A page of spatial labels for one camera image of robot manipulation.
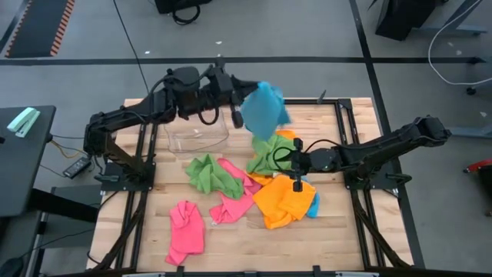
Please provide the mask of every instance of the blue cloth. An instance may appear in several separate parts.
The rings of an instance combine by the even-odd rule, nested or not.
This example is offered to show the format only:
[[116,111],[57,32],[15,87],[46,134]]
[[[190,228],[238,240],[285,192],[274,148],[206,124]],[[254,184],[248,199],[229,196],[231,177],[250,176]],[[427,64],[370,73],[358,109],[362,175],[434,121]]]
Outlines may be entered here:
[[258,88],[244,100],[241,115],[246,129],[263,141],[267,141],[279,125],[291,123],[282,91],[267,82],[259,82]]
[[311,206],[306,212],[306,215],[312,219],[315,219],[317,217],[317,211],[319,208],[320,208],[320,194],[316,192],[316,194],[314,195],[313,202],[311,203]]

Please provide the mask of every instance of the pink towel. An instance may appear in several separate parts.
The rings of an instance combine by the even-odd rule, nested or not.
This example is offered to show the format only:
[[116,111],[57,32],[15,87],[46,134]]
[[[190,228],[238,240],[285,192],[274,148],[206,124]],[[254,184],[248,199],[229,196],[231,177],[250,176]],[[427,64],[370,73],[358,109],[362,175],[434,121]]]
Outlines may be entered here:
[[186,256],[204,250],[205,224],[196,204],[180,201],[169,211],[171,217],[171,245],[166,262],[180,265]]
[[242,179],[244,194],[239,200],[230,199],[221,193],[222,204],[210,209],[214,224],[236,222],[253,205],[253,194],[260,190],[261,185],[253,181],[245,172],[238,169],[227,159],[217,159],[225,171],[232,177]]

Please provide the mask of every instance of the green towel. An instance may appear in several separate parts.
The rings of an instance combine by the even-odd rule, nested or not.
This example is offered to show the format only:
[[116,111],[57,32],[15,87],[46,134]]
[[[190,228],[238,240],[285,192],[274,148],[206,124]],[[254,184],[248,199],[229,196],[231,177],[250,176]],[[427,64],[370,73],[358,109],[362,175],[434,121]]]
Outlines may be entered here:
[[243,195],[242,180],[232,178],[210,154],[193,159],[186,168],[186,174],[191,177],[190,184],[205,194],[220,191],[232,199],[239,199]]
[[[272,175],[278,171],[277,166],[273,160],[273,154],[276,149],[280,147],[287,147],[294,150],[294,142],[281,135],[273,135],[267,142],[262,141],[260,138],[253,137],[253,149],[256,153],[256,157],[248,163],[246,170],[248,173],[258,173],[262,175]],[[275,158],[279,159],[286,156],[289,153],[287,149],[278,150],[275,154]],[[282,170],[291,169],[291,162],[277,162]]]

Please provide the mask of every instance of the stapler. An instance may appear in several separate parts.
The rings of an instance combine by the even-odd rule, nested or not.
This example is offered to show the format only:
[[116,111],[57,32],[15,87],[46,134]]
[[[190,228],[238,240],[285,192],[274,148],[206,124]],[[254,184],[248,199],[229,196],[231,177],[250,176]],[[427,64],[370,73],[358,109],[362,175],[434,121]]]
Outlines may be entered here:
[[35,108],[26,108],[8,124],[7,129],[15,132],[15,136],[24,138],[38,119],[39,114],[41,114],[40,111]]

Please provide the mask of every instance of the wooden tabletop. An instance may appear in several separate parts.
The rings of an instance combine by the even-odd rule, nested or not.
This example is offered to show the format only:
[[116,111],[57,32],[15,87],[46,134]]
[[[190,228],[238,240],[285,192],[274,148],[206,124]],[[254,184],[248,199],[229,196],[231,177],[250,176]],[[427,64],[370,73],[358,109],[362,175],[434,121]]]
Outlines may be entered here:
[[[125,105],[139,101],[127,99]],[[361,142],[380,136],[371,99],[353,98],[352,104]],[[310,145],[317,139],[340,142],[333,105],[289,105],[288,112],[293,123],[285,128],[294,130],[303,139],[304,145]],[[213,156],[227,158],[238,168],[246,169],[254,154],[251,133],[244,128],[234,128],[229,108],[223,108],[222,113],[229,135],[221,144],[209,150]],[[210,145],[225,138],[220,126],[207,131],[209,127],[197,122],[196,119],[191,122],[177,119],[171,125],[158,126],[155,149],[157,172],[154,189],[148,196],[138,259],[139,272],[176,270],[175,266],[165,262],[165,257],[171,239],[169,210],[181,200],[198,205],[206,228],[205,251],[185,259],[182,265],[187,272],[309,271],[313,265],[320,265],[322,270],[327,271],[363,269],[351,197],[344,187],[341,173],[307,176],[321,197],[316,219],[305,217],[284,228],[269,230],[264,227],[263,215],[254,205],[238,222],[213,226],[208,210],[221,203],[219,194],[205,195],[198,192],[188,184],[189,177],[185,174],[185,168],[192,158],[203,154],[201,151],[206,149],[185,154],[168,151],[166,131],[183,135],[186,132],[184,130],[190,130],[197,134],[191,143],[182,140],[179,145],[171,144],[173,150],[196,149],[202,144]],[[118,132],[116,142],[125,151],[134,154],[137,138],[138,126],[135,126]],[[317,147],[330,145],[320,143]],[[99,213],[90,254],[94,259],[101,260],[119,236],[126,198],[127,192],[119,192]],[[381,234],[400,257],[411,264],[410,248],[397,199],[382,191],[373,191],[372,199]],[[373,242],[368,232],[366,236],[371,261],[375,265]],[[131,237],[124,265],[129,265],[132,241]],[[95,264],[88,261],[88,268],[93,266]]]

